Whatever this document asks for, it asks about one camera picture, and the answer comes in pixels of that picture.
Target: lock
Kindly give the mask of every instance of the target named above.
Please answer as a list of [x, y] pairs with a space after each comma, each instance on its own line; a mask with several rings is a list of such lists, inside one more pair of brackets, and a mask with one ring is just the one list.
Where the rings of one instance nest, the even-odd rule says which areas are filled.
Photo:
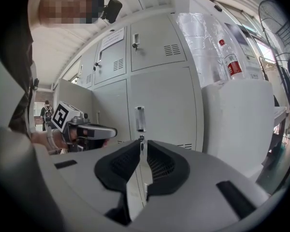
[[135, 49], [135, 51], [137, 51], [137, 44], [136, 43], [134, 43], [134, 44], [132, 44], [132, 47]]

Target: ventilation slot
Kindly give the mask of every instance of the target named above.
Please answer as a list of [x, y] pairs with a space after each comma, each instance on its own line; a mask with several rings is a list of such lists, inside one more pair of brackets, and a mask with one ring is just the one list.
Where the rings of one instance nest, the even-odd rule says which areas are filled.
[[91, 76], [92, 76], [92, 74], [90, 74], [86, 77], [86, 84], [91, 82]]
[[178, 44], [173, 44], [172, 45], [172, 51], [173, 51], [174, 55], [180, 54], [180, 50], [179, 50]]
[[192, 144], [177, 145], [177, 146], [183, 147], [185, 149], [192, 149]]
[[179, 46], [178, 44], [165, 45], [164, 52], [166, 56], [180, 54]]
[[113, 70], [117, 71], [118, 70], [118, 61], [114, 62]]
[[113, 70], [117, 71], [124, 67], [124, 59], [120, 59], [114, 62]]
[[166, 46], [164, 46], [164, 52], [165, 52], [165, 55], [166, 55], [166, 56], [171, 56], [171, 55], [173, 55], [173, 53], [172, 53], [172, 49], [171, 49], [171, 46], [170, 46], [170, 45], [166, 45]]
[[121, 60], [118, 61], [118, 69], [121, 69], [123, 67], [124, 67], [124, 60], [121, 59]]

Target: white cabinet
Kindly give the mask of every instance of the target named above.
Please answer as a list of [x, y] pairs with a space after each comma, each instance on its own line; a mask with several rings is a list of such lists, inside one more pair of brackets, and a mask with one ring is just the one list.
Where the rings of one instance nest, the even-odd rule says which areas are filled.
[[123, 40], [102, 51], [102, 41], [99, 42], [95, 60], [99, 63], [95, 71], [95, 84], [126, 73], [126, 34], [127, 27], [124, 28]]
[[117, 129], [117, 136], [108, 145], [131, 139], [126, 80], [93, 90], [92, 107], [95, 123]]
[[93, 66], [98, 44], [94, 44], [81, 56], [80, 76], [77, 85], [89, 88], [92, 86]]
[[[189, 68], [147, 72], [130, 79], [129, 107], [143, 106], [145, 112], [146, 132], [137, 134], [195, 150], [197, 117]], [[130, 119], [135, 123], [135, 114]]]
[[[137, 42], [137, 51], [132, 47]], [[186, 61], [180, 40], [166, 14], [131, 24], [132, 71]]]

